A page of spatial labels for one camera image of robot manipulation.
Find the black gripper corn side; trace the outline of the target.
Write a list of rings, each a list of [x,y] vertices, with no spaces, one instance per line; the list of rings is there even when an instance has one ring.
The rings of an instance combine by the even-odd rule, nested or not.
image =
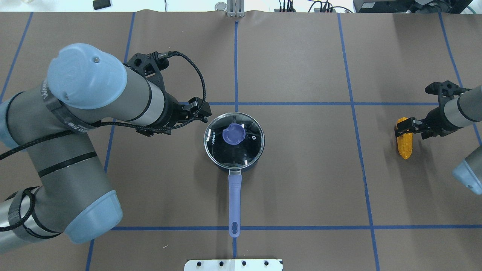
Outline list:
[[[420,133],[424,123],[427,130],[422,132],[421,138],[425,140],[431,137],[444,137],[471,125],[471,119],[459,105],[459,99],[467,91],[470,89],[460,87],[451,81],[429,84],[425,92],[437,95],[439,106],[431,110],[422,121],[416,118],[400,118],[394,127],[394,134]]]

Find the black gripper lid side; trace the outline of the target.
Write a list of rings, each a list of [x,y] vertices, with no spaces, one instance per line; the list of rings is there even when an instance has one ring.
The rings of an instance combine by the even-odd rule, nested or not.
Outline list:
[[[172,95],[167,93],[161,71],[169,66],[168,59],[174,56],[172,52],[149,54],[137,53],[126,63],[126,67],[139,74],[148,87],[148,101],[143,111],[130,124],[138,125],[136,131],[147,137],[153,134],[172,134],[172,128],[181,120],[181,125],[194,121],[206,123],[212,116],[210,104],[199,97],[188,101],[187,112]]]

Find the grey robot arm lid side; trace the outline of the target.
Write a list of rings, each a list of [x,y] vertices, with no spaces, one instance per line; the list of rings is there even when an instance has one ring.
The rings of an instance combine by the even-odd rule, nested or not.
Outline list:
[[[165,90],[161,71],[183,57],[200,77],[203,97],[182,105]],[[178,51],[135,54],[127,63],[93,45],[59,51],[36,88],[1,104],[6,158],[26,151],[41,179],[1,203],[1,253],[65,234],[82,244],[119,224],[123,212],[88,132],[122,126],[151,137],[195,120],[207,122],[202,73]]]

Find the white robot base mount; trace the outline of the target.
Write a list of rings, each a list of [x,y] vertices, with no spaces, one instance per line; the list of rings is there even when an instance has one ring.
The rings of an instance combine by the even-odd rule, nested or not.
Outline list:
[[[196,259],[184,271],[283,271],[281,259]]]

